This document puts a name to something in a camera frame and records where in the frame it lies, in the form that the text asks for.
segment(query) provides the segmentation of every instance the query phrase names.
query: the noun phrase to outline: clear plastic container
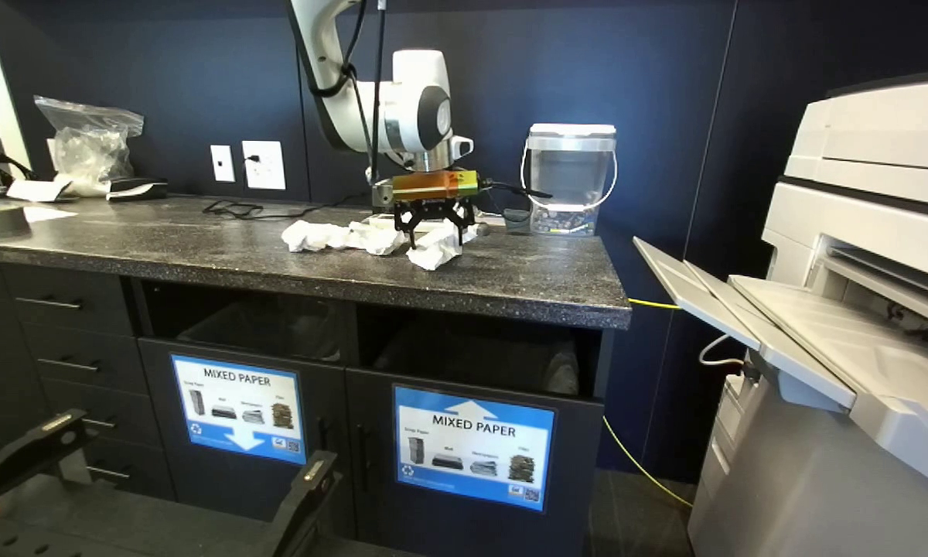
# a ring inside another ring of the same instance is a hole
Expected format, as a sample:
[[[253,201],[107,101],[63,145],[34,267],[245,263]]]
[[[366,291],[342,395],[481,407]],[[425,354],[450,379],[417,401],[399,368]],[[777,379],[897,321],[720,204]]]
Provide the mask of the clear plastic container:
[[[595,236],[600,204],[617,185],[613,124],[531,124],[518,163],[531,232]]]

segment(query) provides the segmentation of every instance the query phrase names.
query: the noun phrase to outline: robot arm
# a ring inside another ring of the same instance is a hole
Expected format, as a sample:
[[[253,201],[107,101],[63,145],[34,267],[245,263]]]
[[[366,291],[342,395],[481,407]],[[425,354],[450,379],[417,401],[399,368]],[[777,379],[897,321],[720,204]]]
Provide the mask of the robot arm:
[[[378,116],[378,153],[413,171],[443,171],[470,153],[470,140],[450,132],[450,94],[440,50],[399,50],[393,80],[355,80],[339,50],[338,16],[363,0],[292,0],[300,30],[306,78],[335,145],[369,153],[371,122]]]

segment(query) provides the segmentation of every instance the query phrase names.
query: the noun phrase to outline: dark granite countertop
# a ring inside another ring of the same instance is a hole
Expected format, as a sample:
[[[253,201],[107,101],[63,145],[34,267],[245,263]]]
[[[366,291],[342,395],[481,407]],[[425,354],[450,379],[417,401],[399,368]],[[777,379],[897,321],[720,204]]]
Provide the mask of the dark granite countertop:
[[[212,199],[55,204],[74,216],[30,223],[0,239],[0,263],[112,272],[129,278],[339,299],[355,304],[531,318],[577,327],[628,327],[617,276],[600,239],[481,232],[435,272],[405,255],[292,255],[279,239],[300,209],[234,220],[204,213]],[[355,212],[308,220],[349,223]]]

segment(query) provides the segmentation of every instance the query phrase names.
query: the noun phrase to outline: dark blue wall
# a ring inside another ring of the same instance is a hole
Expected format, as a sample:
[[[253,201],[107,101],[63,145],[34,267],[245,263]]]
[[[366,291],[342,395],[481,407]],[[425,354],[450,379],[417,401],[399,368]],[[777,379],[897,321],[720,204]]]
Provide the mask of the dark blue wall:
[[[440,46],[467,160],[515,176],[531,122],[617,128],[621,185],[604,239],[628,293],[659,299],[631,236],[726,272],[762,272],[757,230],[806,99],[928,73],[928,0],[391,0],[391,50]],[[34,154],[30,99],[124,105],[147,118],[143,175],[198,193],[206,145],[285,144],[292,199],[363,190],[363,154],[325,144],[300,83],[285,0],[0,0],[0,50]],[[355,50],[371,78],[375,28]],[[615,346],[609,418],[665,476],[695,476],[720,379],[711,333],[638,313]]]

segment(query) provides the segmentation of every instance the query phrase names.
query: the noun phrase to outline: white printer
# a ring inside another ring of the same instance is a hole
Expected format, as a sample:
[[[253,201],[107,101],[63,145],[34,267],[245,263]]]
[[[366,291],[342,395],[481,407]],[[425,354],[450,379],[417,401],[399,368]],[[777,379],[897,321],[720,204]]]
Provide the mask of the white printer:
[[[695,318],[749,346],[725,383],[699,557],[928,554],[928,80],[814,101],[762,236],[768,278],[638,239]]]

